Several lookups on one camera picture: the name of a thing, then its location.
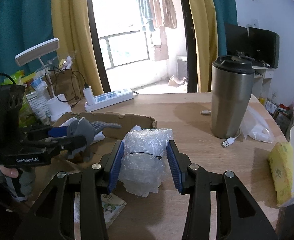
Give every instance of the silver screw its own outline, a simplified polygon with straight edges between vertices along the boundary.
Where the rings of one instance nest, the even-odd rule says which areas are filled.
[[[92,167],[93,170],[99,170],[102,166],[99,163],[95,163],[91,167]]]
[[[232,171],[226,171],[225,174],[228,178],[232,178],[235,175]]]
[[[199,166],[198,166],[198,164],[192,163],[192,164],[189,165],[189,168],[196,171],[196,170],[198,170]]]
[[[57,177],[60,178],[60,179],[65,177],[65,176],[66,176],[66,172],[60,171],[60,172],[57,173]]]

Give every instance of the white lamp head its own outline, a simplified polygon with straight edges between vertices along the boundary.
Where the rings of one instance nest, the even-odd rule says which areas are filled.
[[[53,38],[19,53],[16,55],[15,61],[18,66],[22,66],[57,49],[59,49],[59,39]]]

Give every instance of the white desk lamp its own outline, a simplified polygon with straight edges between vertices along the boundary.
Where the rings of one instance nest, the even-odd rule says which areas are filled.
[[[18,55],[16,55],[15,61],[18,66],[22,66],[22,65],[25,65],[28,62],[31,62],[32,60],[38,58],[41,65],[45,69],[45,72],[47,74],[47,78],[48,78],[49,82],[52,84],[52,81],[50,79],[48,71],[47,71],[47,69],[46,69],[46,67],[40,57],[42,57],[50,52],[53,52],[57,49],[59,49],[59,39],[53,38],[49,41],[45,41],[45,42],[40,43],[36,46],[33,46],[30,49],[23,51],[22,53],[19,53]],[[64,94],[60,94],[58,96],[55,96],[53,86],[50,85],[50,88],[53,93],[53,98],[47,102],[47,106],[52,114],[51,120],[53,122],[55,122],[64,113],[71,112],[71,107],[67,102],[65,102],[66,98],[65,98]]]

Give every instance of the blue gripper pad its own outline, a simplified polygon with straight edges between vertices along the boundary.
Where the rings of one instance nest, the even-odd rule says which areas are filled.
[[[68,126],[53,127],[48,131],[48,135],[54,138],[67,136]]]
[[[114,158],[114,162],[109,172],[109,183],[107,187],[108,194],[110,194],[113,191],[113,189],[116,187],[118,175],[120,171],[120,166],[121,166],[121,159],[123,156],[124,156],[124,142],[122,141],[118,147],[116,156]]]
[[[182,193],[183,191],[182,172],[179,168],[177,159],[174,154],[174,150],[171,147],[170,142],[167,145],[167,159],[170,166],[171,175],[173,176],[175,188],[178,189],[179,193]]]

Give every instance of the yellow curtain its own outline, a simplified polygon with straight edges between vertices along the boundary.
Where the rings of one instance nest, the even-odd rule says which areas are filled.
[[[51,0],[54,37],[59,38],[58,55],[76,52],[73,70],[79,70],[95,95],[103,93],[90,35],[87,0]]]
[[[198,91],[211,91],[211,63],[218,54],[217,22],[213,0],[189,0],[195,28]]]

